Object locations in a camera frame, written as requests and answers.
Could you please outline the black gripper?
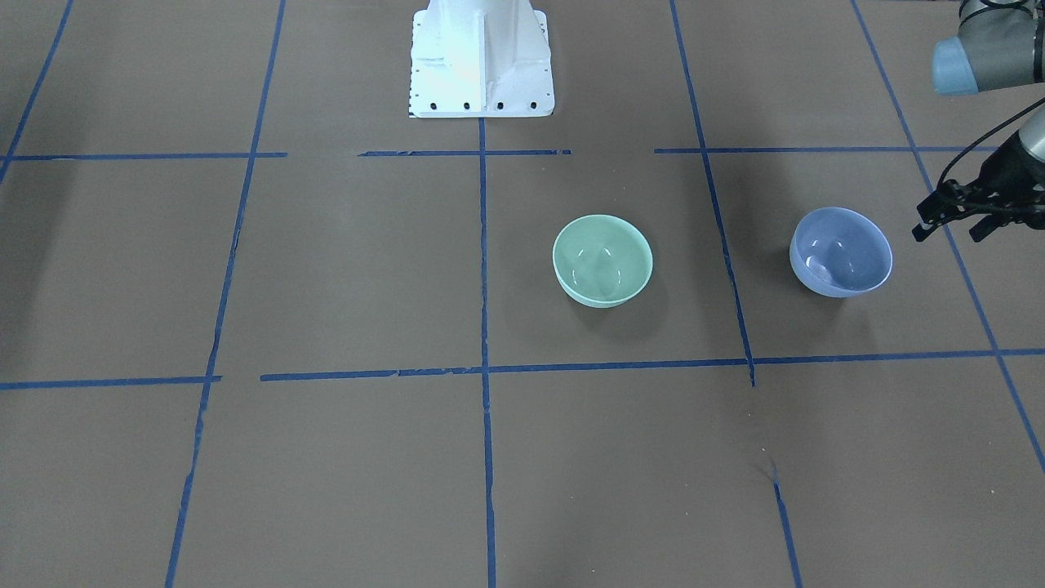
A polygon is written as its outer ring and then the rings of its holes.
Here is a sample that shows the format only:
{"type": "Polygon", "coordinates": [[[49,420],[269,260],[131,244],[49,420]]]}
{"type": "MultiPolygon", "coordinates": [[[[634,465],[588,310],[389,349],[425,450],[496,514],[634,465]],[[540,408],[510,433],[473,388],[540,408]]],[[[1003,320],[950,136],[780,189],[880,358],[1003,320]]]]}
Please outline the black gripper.
{"type": "Polygon", "coordinates": [[[1026,148],[1021,136],[1012,135],[988,157],[962,202],[950,189],[936,189],[919,203],[912,238],[925,242],[938,228],[962,219],[963,212],[984,215],[969,229],[974,243],[1007,226],[1007,217],[1043,216],[1043,161],[1026,148]]]}

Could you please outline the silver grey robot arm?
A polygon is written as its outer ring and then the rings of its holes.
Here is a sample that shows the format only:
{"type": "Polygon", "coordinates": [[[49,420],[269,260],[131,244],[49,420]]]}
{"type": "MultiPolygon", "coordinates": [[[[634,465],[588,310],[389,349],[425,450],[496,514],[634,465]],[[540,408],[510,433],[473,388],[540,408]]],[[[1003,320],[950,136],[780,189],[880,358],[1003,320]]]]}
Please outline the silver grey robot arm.
{"type": "MultiPolygon", "coordinates": [[[[936,44],[931,77],[938,96],[976,96],[988,91],[1042,85],[1044,20],[1041,1],[963,1],[957,33],[936,44]]],[[[918,205],[915,241],[940,227],[978,217],[969,230],[980,243],[996,229],[1044,224],[1044,112],[1038,98],[989,130],[952,157],[936,186],[918,205]],[[983,160],[978,174],[962,183],[950,172],[990,137],[1013,123],[1019,130],[983,160]]]]}

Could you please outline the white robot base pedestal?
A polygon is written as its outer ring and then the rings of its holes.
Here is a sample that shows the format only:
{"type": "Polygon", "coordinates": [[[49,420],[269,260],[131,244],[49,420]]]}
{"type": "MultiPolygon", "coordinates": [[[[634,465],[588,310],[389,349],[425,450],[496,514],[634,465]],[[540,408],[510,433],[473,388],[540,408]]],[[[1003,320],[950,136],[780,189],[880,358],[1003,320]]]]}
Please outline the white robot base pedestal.
{"type": "Polygon", "coordinates": [[[411,19],[408,115],[548,117],[549,22],[530,1],[429,1],[411,19]]]}

